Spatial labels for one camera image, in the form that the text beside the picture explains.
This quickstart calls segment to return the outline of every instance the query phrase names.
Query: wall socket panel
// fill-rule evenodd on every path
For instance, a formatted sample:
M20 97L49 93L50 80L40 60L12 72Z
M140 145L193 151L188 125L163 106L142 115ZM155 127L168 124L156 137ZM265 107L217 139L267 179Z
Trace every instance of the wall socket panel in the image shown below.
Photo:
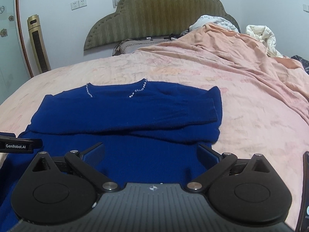
M302 5L302 9L303 9L304 11L306 11L306 12L309 12L309 6L306 5L306 4L303 4L303 5Z
M87 0L78 0L79 7L85 7L87 6Z
M79 8L78 1L71 2L71 10L75 10L78 8Z
M87 6L87 0L78 0L75 2L71 2L71 10L75 10L85 6Z

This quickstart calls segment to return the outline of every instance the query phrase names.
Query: peach blanket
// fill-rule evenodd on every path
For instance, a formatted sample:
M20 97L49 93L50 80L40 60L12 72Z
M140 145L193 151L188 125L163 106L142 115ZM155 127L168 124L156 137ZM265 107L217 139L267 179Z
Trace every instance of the peach blanket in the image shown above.
M296 60L267 57L263 44L247 35L207 24L176 41L46 72L0 106L0 131L24 131L46 94L86 83L127 84L143 78L206 90L218 86L223 121L213 149L239 158L264 154L292 193L286 222L295 228L302 154L309 150L309 76ZM0 154L0 165L4 159Z

